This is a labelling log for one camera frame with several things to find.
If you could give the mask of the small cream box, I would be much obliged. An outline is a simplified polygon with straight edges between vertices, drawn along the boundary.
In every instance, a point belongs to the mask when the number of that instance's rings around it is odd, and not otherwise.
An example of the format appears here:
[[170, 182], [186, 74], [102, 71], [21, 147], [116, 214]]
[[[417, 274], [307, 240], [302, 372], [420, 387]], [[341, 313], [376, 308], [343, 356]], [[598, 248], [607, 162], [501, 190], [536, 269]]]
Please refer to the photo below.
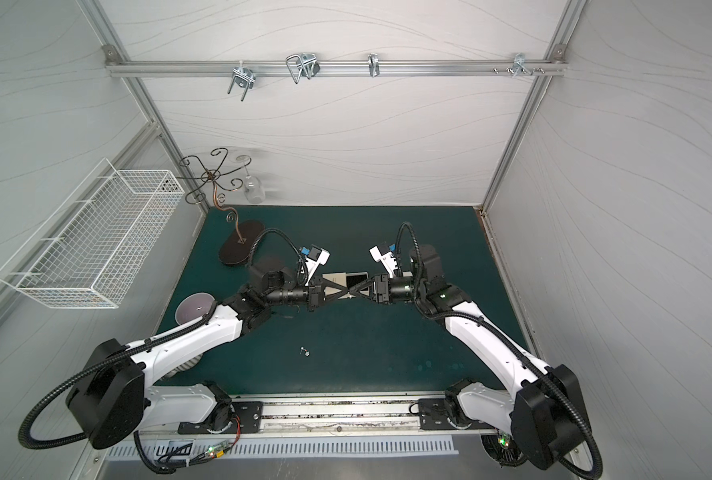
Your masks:
[[366, 272], [357, 273], [325, 273], [323, 277], [329, 281], [332, 281], [338, 285], [347, 287], [348, 289], [360, 284], [361, 282], [367, 280], [369, 275]]

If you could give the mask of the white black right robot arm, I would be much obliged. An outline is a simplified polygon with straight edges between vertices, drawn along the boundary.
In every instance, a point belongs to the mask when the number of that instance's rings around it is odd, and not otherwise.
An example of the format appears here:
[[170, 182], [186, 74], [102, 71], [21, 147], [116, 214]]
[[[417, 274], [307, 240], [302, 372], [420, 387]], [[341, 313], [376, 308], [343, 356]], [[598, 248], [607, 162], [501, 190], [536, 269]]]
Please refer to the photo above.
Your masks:
[[503, 386], [495, 391], [461, 381], [450, 387], [446, 405], [452, 425], [481, 422], [496, 428], [500, 463], [516, 450], [516, 464], [528, 461], [546, 470], [559, 463], [582, 479], [602, 476], [600, 448], [571, 369], [549, 365], [497, 327], [467, 292], [446, 279], [433, 246], [413, 248], [408, 271], [400, 265], [397, 245], [374, 246], [370, 255], [385, 271], [352, 287], [353, 294], [379, 304], [412, 304], [467, 346]]

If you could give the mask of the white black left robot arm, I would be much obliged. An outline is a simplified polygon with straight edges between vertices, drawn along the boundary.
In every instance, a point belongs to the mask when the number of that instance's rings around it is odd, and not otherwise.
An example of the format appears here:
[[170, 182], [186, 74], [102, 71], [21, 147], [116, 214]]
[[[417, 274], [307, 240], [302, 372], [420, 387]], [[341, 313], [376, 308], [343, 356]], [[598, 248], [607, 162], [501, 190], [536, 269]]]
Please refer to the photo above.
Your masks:
[[[55, 387], [26, 415], [18, 431], [19, 444], [47, 450], [87, 440], [96, 449], [106, 449], [151, 424], [203, 423], [221, 415], [228, 397], [216, 387], [198, 384], [161, 394], [155, 385], [199, 355], [257, 329], [277, 305], [315, 310], [346, 295], [345, 286], [315, 275], [318, 265], [306, 260], [301, 272], [293, 273], [268, 257], [250, 266], [249, 281], [236, 294], [212, 302], [201, 316], [144, 340], [102, 343], [83, 370]], [[60, 395], [66, 397], [80, 432], [35, 438], [36, 420]]]

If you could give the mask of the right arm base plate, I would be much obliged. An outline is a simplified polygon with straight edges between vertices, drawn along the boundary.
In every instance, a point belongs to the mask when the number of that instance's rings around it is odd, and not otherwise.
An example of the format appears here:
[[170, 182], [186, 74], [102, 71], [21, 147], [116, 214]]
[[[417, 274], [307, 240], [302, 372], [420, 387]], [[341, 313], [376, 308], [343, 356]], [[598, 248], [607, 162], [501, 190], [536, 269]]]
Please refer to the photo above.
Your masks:
[[410, 405], [409, 413], [419, 418], [423, 431], [493, 430], [489, 424], [468, 418], [454, 400], [447, 398], [421, 398]]

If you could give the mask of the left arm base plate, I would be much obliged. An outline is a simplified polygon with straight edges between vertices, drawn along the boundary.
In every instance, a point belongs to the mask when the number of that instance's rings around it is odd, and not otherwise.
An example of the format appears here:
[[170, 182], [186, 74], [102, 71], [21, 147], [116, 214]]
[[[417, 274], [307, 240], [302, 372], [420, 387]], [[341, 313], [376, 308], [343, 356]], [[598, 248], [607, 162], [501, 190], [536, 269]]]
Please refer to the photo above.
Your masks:
[[181, 422], [177, 433], [180, 435], [258, 433], [262, 414], [263, 403], [259, 401], [219, 403], [205, 420], [198, 423]]

